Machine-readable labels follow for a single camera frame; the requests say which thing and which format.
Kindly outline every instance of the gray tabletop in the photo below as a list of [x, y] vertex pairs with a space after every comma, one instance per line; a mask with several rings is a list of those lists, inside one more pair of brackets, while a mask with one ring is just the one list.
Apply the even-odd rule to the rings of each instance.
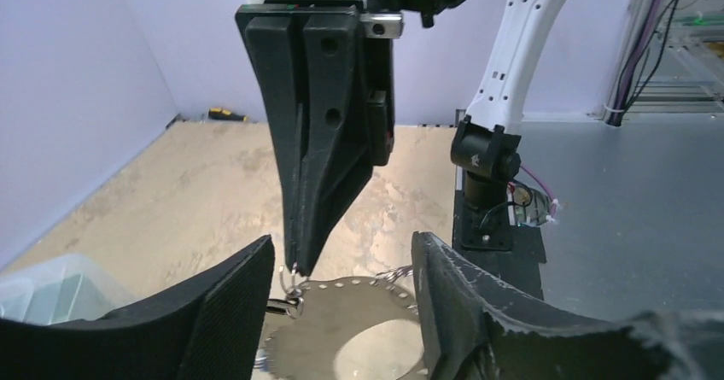
[[523, 162], [567, 206], [543, 228], [545, 301], [608, 320], [724, 309], [724, 122], [682, 121], [524, 127]]

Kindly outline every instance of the plastic container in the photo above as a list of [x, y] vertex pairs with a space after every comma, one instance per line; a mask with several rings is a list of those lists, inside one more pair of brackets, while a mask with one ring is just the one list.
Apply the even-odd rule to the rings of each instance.
[[0, 318], [30, 324], [95, 320], [136, 300], [80, 254], [66, 254], [0, 276]]

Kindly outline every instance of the beige floor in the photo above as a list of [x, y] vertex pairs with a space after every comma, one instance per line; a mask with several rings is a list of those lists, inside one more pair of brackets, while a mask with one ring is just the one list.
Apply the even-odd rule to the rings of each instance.
[[[409, 264], [414, 231], [433, 231], [449, 242], [453, 133], [447, 128], [396, 130], [389, 165], [375, 171], [332, 232], [313, 279], [370, 276]], [[179, 123], [10, 270], [81, 253], [135, 295], [148, 296], [264, 234], [271, 234], [281, 264], [281, 204], [266, 126]], [[282, 294], [276, 277], [271, 294]], [[419, 350], [412, 357], [410, 350], [421, 348], [419, 332], [393, 323], [344, 348], [336, 362], [340, 380], [392, 379], [412, 366]]]

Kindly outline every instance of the light purple wall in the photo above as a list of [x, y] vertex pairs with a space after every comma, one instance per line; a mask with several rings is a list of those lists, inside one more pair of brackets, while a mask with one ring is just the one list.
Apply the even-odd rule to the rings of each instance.
[[125, 0], [0, 0], [0, 269], [177, 113]]
[[[234, 23], [245, 0], [128, 0], [182, 114], [224, 106], [265, 118]], [[569, 0], [530, 87], [527, 114], [585, 116], [608, 96], [629, 0]], [[398, 122], [452, 123], [480, 84], [505, 0], [469, 0], [423, 30], [408, 15], [395, 43]]]

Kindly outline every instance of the perforated metal plate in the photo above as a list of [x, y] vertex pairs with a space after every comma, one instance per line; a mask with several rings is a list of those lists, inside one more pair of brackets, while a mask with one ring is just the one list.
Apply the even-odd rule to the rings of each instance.
[[[276, 377], [336, 379], [335, 358], [359, 333], [390, 320], [418, 323], [412, 293], [369, 277], [349, 277], [301, 285], [304, 313], [265, 342], [268, 367]], [[399, 380], [426, 379], [421, 359]]]

